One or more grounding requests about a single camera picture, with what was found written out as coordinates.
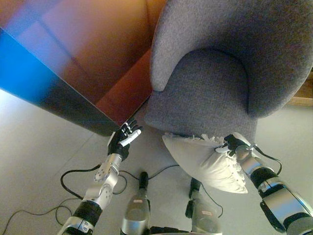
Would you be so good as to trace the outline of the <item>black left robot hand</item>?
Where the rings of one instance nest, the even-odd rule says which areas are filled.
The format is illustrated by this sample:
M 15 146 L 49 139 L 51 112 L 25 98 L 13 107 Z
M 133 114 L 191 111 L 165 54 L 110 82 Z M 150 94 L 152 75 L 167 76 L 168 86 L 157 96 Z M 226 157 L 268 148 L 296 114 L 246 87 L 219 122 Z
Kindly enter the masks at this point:
M 142 126 L 138 126 L 137 121 L 133 118 L 127 120 L 122 126 L 115 130 L 108 142 L 108 155 L 118 154 L 122 161 L 129 155 L 129 148 L 141 133 Z

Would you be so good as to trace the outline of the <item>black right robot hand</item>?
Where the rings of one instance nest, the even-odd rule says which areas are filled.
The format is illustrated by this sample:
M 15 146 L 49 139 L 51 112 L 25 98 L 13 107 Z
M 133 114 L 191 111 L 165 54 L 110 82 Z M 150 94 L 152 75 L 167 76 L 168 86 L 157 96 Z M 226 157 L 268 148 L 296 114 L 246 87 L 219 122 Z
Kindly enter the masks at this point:
M 250 146 L 249 141 L 240 133 L 233 133 L 224 137 L 224 143 L 222 146 L 217 147 L 215 152 L 226 153 L 227 156 L 233 157 L 235 155 L 235 150 L 239 146 Z

